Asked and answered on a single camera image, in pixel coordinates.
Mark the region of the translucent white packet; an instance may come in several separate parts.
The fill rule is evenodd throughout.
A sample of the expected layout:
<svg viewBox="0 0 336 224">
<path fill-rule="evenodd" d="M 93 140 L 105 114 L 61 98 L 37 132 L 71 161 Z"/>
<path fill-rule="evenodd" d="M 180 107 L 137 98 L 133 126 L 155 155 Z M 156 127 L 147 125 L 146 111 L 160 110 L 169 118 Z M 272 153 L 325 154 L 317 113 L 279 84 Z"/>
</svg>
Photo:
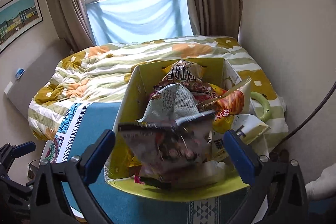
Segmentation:
<svg viewBox="0 0 336 224">
<path fill-rule="evenodd" d="M 227 169 L 226 163 L 211 160 L 172 173 L 169 183 L 177 189 L 199 188 L 224 180 Z"/>
</svg>

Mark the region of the grey newsprint snack bag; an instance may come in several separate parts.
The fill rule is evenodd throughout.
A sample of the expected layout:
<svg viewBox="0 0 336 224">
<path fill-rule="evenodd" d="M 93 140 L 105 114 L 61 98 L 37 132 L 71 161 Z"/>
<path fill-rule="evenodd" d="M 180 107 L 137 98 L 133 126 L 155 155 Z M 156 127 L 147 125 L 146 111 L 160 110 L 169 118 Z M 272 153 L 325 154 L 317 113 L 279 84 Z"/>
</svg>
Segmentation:
<svg viewBox="0 0 336 224">
<path fill-rule="evenodd" d="M 192 93 L 181 84 L 169 84 L 156 92 L 138 122 L 163 122 L 198 114 Z"/>
</svg>

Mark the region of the framed houses picture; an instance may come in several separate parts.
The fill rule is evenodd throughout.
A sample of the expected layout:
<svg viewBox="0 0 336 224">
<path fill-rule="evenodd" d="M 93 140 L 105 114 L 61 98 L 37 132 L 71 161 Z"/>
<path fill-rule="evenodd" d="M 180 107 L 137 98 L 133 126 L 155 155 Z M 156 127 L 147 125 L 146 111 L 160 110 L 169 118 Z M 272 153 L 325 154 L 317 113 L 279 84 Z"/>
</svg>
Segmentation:
<svg viewBox="0 0 336 224">
<path fill-rule="evenodd" d="M 43 21 L 38 0 L 11 0 L 1 6 L 1 52 L 30 28 Z"/>
</svg>

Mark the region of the white cheese fries bag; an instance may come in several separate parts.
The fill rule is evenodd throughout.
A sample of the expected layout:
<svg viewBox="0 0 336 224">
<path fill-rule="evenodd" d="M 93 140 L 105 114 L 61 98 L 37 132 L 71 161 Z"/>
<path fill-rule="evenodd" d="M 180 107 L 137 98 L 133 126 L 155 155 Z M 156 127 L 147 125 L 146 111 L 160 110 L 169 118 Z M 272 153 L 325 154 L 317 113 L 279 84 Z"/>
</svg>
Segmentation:
<svg viewBox="0 0 336 224">
<path fill-rule="evenodd" d="M 251 144 L 263 133 L 268 131 L 269 126 L 265 121 L 269 118 L 264 109 L 264 117 L 258 118 L 250 110 L 252 79 L 241 80 L 229 91 L 221 96 L 205 100 L 198 104 L 201 111 L 214 110 L 215 118 L 211 129 L 211 152 L 212 159 L 220 162 L 228 157 L 224 148 L 224 133 L 234 130 L 245 144 Z"/>
</svg>

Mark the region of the green cardboard box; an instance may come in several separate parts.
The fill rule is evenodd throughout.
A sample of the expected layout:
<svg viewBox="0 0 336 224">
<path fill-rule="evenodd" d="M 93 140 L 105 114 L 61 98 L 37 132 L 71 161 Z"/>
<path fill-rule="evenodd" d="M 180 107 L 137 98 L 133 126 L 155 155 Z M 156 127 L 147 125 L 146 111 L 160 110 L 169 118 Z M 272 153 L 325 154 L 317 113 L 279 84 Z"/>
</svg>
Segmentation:
<svg viewBox="0 0 336 224">
<path fill-rule="evenodd" d="M 245 188 L 215 159 L 215 114 L 197 98 L 224 87 L 232 67 L 219 57 L 176 58 L 135 67 L 119 108 L 106 182 L 160 201 L 189 202 Z"/>
</svg>

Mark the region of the floral striped duvet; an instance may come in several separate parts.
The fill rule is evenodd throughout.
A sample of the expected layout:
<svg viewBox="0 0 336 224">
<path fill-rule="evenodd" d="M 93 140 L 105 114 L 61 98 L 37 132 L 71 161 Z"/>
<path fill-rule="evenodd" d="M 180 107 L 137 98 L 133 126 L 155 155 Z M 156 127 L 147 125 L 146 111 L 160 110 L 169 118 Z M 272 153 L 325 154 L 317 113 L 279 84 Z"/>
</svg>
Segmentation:
<svg viewBox="0 0 336 224">
<path fill-rule="evenodd" d="M 252 79 L 251 90 L 270 103 L 269 150 L 289 133 L 284 104 L 252 56 L 229 36 L 184 36 L 121 45 L 108 43 L 86 48 L 52 66 L 28 109 L 28 123 L 38 140 L 52 140 L 67 110 L 75 102 L 112 102 L 123 99 L 136 66 L 155 61 L 220 57 L 241 79 Z"/>
</svg>

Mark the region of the grey headboard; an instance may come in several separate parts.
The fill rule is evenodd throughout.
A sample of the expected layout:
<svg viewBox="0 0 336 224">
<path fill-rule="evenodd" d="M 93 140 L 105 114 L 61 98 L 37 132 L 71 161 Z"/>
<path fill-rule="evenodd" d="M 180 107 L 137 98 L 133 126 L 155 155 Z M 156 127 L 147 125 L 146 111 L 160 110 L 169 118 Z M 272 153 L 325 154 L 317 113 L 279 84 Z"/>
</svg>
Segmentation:
<svg viewBox="0 0 336 224">
<path fill-rule="evenodd" d="M 22 116 L 28 118 L 28 110 L 34 95 L 55 72 L 58 63 L 70 55 L 71 48 L 64 39 L 54 42 L 29 67 L 20 79 L 9 83 L 4 90 L 7 99 Z"/>
</svg>

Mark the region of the gold Pillows chocolate bag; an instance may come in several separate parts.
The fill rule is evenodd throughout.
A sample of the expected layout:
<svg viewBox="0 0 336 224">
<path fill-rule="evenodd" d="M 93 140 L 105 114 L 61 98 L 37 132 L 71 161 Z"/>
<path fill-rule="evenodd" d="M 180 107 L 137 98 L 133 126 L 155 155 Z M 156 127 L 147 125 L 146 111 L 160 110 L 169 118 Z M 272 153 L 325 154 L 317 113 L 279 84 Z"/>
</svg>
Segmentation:
<svg viewBox="0 0 336 224">
<path fill-rule="evenodd" d="M 138 160 L 138 158 L 136 157 L 136 155 L 129 148 L 127 149 L 126 166 L 128 168 L 142 166 L 142 162 L 140 162 Z"/>
</svg>

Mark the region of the light blue window cloth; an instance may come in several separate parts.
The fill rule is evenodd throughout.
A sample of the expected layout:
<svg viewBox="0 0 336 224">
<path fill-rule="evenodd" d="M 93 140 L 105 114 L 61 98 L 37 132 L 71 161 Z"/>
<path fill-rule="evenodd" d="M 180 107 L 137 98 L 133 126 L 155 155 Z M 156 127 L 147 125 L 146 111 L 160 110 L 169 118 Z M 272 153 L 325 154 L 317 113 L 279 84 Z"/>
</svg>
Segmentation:
<svg viewBox="0 0 336 224">
<path fill-rule="evenodd" d="M 98 46 L 193 35 L 187 0 L 102 0 L 86 8 Z"/>
</svg>

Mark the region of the green crescent pillow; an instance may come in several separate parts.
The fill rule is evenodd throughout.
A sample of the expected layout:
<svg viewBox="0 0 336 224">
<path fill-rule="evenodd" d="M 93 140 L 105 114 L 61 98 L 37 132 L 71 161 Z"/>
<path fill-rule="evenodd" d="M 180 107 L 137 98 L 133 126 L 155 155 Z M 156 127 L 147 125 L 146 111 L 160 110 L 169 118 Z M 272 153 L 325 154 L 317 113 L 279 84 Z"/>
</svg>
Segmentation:
<svg viewBox="0 0 336 224">
<path fill-rule="evenodd" d="M 256 112 L 255 112 L 255 107 L 252 101 L 255 100 L 258 102 L 263 109 L 262 116 L 258 117 Z M 272 116 L 271 110 L 270 110 L 270 103 L 268 100 L 260 93 L 258 92 L 251 92 L 251 99 L 250 99 L 250 104 L 249 104 L 249 113 L 256 116 L 258 119 L 266 123 Z"/>
</svg>

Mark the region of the dark maroon snack bag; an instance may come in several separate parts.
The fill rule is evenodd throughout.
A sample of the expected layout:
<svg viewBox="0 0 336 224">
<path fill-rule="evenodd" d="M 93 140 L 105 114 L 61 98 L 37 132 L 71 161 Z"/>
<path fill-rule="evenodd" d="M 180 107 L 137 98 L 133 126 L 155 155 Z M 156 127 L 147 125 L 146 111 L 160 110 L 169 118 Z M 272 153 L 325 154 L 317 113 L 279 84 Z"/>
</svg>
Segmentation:
<svg viewBox="0 0 336 224">
<path fill-rule="evenodd" d="M 120 123 L 118 133 L 142 162 L 139 177 L 168 182 L 172 173 L 210 159 L 214 117 L 208 110 L 169 122 Z"/>
</svg>

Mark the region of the yellow potato chip bag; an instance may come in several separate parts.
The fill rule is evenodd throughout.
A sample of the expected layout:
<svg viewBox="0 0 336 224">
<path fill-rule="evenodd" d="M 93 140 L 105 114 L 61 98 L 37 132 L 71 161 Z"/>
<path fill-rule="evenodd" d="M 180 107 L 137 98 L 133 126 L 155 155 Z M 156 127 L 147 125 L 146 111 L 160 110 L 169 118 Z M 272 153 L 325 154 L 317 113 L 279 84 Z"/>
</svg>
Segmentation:
<svg viewBox="0 0 336 224">
<path fill-rule="evenodd" d="M 215 89 L 202 80 L 205 67 L 187 60 L 178 60 L 168 67 L 162 67 L 166 73 L 165 77 L 156 85 L 153 90 L 158 92 L 170 84 L 181 84 L 199 101 L 215 98 Z"/>
</svg>

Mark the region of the blue tape dispenser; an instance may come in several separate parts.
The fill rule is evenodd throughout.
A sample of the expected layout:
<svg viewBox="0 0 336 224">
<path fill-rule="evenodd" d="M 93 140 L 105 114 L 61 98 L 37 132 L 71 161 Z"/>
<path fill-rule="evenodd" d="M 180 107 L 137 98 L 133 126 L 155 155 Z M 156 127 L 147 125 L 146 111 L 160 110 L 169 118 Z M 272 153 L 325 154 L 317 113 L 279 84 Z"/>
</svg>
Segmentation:
<svg viewBox="0 0 336 224">
<path fill-rule="evenodd" d="M 15 80 L 19 80 L 23 74 L 25 73 L 25 70 L 23 68 L 19 68 L 17 72 L 15 73 Z"/>
</svg>

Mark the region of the teal patterned table cloth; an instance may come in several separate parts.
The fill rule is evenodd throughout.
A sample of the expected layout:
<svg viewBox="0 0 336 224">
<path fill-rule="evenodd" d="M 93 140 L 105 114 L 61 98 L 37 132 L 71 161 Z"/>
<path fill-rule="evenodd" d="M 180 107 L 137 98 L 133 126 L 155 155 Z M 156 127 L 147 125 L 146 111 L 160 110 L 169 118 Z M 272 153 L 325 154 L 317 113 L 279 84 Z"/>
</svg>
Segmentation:
<svg viewBox="0 0 336 224">
<path fill-rule="evenodd" d="M 140 223 L 137 201 L 149 202 L 147 221 L 159 223 L 166 217 L 157 201 L 205 200 L 244 188 L 232 165 L 211 158 L 213 112 L 116 123 L 110 130 L 113 110 L 111 103 L 68 110 L 55 136 L 56 154 L 38 170 L 32 223 L 76 222 L 64 183 L 89 223 L 112 223 L 124 214 Z"/>
</svg>

